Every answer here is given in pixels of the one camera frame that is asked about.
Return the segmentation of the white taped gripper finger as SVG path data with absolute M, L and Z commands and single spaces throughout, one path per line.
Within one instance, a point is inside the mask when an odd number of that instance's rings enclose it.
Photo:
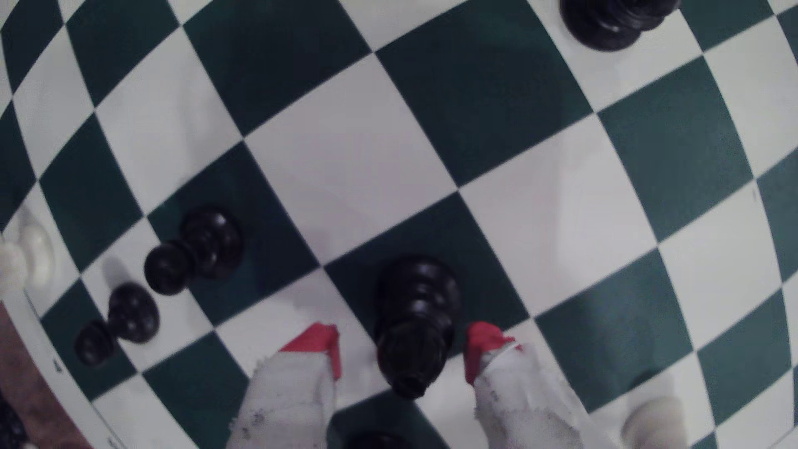
M 465 380 L 490 448 L 617 448 L 536 346 L 488 322 L 466 331 Z
M 342 376 L 339 338 L 334 324 L 316 322 L 261 360 L 226 448 L 327 448 Z

